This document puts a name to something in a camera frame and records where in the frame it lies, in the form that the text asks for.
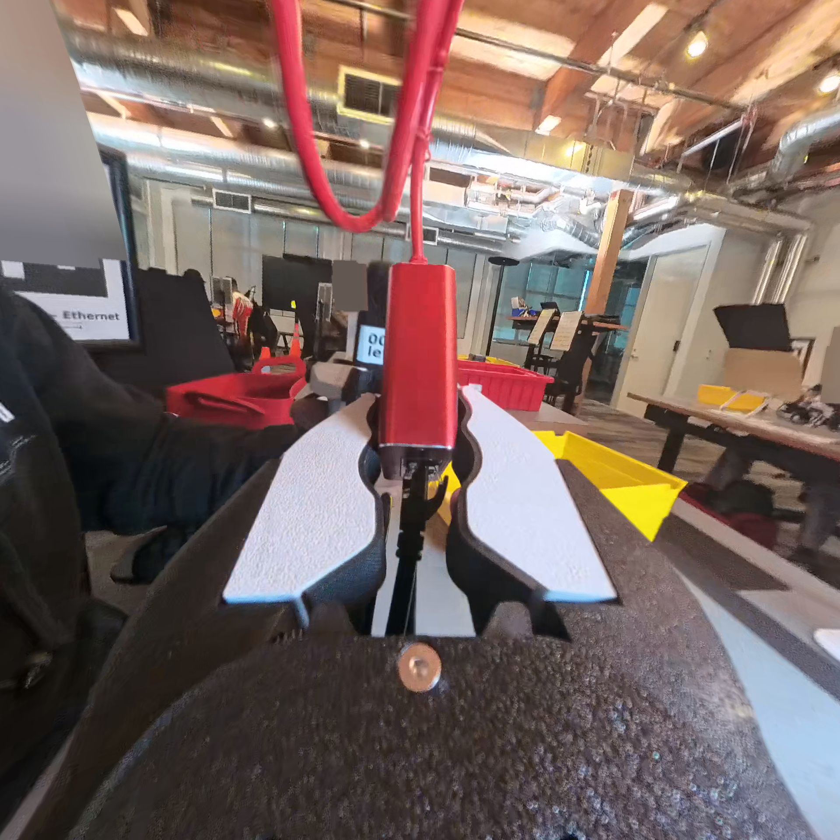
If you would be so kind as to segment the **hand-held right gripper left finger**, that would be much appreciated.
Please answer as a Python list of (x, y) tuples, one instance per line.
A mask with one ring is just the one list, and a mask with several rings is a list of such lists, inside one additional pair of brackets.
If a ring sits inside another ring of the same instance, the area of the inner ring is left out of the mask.
[(387, 500), (365, 394), (305, 433), (281, 458), (222, 593), (225, 604), (284, 605), (301, 627), (339, 603), (370, 631), (386, 573)]

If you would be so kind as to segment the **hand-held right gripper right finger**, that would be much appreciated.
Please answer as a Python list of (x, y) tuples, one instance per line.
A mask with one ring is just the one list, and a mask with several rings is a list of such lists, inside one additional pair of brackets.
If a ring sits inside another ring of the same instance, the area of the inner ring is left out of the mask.
[(614, 605), (618, 592), (557, 459), (476, 385), (459, 393), (447, 572), (477, 636), (500, 606), (562, 637), (559, 609)]

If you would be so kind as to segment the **red ethernet splitter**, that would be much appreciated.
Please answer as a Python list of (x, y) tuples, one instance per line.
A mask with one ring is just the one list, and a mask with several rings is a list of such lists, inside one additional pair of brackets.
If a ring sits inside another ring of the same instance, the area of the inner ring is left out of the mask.
[(389, 275), (378, 451), (383, 475), (443, 470), (459, 423), (457, 281), (447, 265), (395, 264)]

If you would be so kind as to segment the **yellow plastic bin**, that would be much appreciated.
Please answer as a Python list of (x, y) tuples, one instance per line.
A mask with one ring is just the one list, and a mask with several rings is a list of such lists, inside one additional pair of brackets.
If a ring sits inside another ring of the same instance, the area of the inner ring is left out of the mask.
[(571, 463), (649, 541), (654, 541), (682, 479), (574, 433), (534, 433), (552, 455)]

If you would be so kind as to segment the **black display screen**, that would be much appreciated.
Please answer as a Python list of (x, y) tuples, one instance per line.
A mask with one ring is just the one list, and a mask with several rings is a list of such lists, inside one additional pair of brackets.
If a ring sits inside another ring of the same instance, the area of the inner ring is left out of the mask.
[(301, 319), (316, 313), (319, 286), (332, 281), (328, 259), (262, 256), (262, 302), (273, 310), (294, 309)]

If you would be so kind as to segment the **red ribbed crate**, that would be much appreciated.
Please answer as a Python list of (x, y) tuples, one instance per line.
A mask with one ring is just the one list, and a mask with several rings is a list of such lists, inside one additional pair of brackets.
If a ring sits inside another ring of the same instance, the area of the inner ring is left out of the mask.
[(458, 358), (457, 371), (460, 386), (478, 386), (484, 397), (508, 411), (537, 412), (553, 383), (551, 376), (505, 361)]

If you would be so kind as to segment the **small yellow bin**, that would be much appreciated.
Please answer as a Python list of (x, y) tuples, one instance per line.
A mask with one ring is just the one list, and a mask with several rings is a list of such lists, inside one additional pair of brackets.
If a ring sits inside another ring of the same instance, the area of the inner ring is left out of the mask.
[(770, 402), (770, 395), (756, 391), (737, 391), (725, 385), (700, 385), (696, 400), (724, 413), (753, 415), (760, 413)]

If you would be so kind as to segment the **wooden office table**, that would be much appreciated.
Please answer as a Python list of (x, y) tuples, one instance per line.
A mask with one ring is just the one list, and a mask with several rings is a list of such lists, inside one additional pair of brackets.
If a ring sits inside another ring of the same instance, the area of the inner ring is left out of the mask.
[(774, 452), (788, 453), (797, 470), (809, 477), (838, 479), (838, 434), (807, 429), (759, 415), (730, 413), (698, 402), (663, 395), (629, 392), (627, 398), (645, 406), (644, 419), (666, 431), (657, 468), (672, 472), (687, 436), (725, 448), (734, 438), (754, 438)]

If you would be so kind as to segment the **white door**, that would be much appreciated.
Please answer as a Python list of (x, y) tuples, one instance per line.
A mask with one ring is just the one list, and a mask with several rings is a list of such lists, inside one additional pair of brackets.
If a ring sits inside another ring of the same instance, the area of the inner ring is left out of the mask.
[(709, 245), (651, 258), (612, 398), (616, 410), (641, 417), (631, 398), (661, 396), (679, 350)]

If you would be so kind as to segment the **document stand with black sheet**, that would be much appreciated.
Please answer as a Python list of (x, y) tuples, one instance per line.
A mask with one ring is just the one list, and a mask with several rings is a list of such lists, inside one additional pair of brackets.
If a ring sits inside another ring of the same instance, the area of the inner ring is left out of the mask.
[(727, 343), (720, 385), (784, 402), (801, 395), (802, 363), (792, 348), (783, 304), (731, 304), (713, 312)]

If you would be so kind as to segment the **black framed sign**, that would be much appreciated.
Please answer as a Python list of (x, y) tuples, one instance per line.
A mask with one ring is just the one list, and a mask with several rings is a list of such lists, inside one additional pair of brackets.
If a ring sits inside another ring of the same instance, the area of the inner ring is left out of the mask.
[(137, 248), (125, 153), (98, 152), (125, 247), (123, 259), (92, 268), (2, 262), (2, 343), (17, 333), (47, 333), (59, 344), (128, 349), (141, 342)]

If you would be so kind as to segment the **wooden support post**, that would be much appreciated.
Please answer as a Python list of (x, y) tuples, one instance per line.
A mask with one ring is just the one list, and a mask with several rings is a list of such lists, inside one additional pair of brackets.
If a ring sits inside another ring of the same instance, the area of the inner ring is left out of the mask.
[(623, 234), (634, 199), (634, 192), (618, 190), (606, 203), (602, 234), (594, 269), (587, 288), (583, 313), (594, 317), (606, 313), (618, 256), (623, 248)]

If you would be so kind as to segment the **silver ventilation duct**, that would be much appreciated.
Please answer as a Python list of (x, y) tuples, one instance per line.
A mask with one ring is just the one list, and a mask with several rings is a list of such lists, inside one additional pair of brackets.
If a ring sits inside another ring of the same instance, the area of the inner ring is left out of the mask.
[[(271, 65), (254, 65), (230, 54), (208, 55), (183, 45), (138, 36), (116, 36), (61, 23), (80, 87), (192, 112), (218, 112), (249, 121), (274, 120), (291, 128), (279, 76)], [(307, 93), (316, 134), (384, 148), (391, 124), (340, 114), (337, 93)], [(478, 151), (507, 154), (499, 142), (475, 125), (435, 118), (433, 140)]]

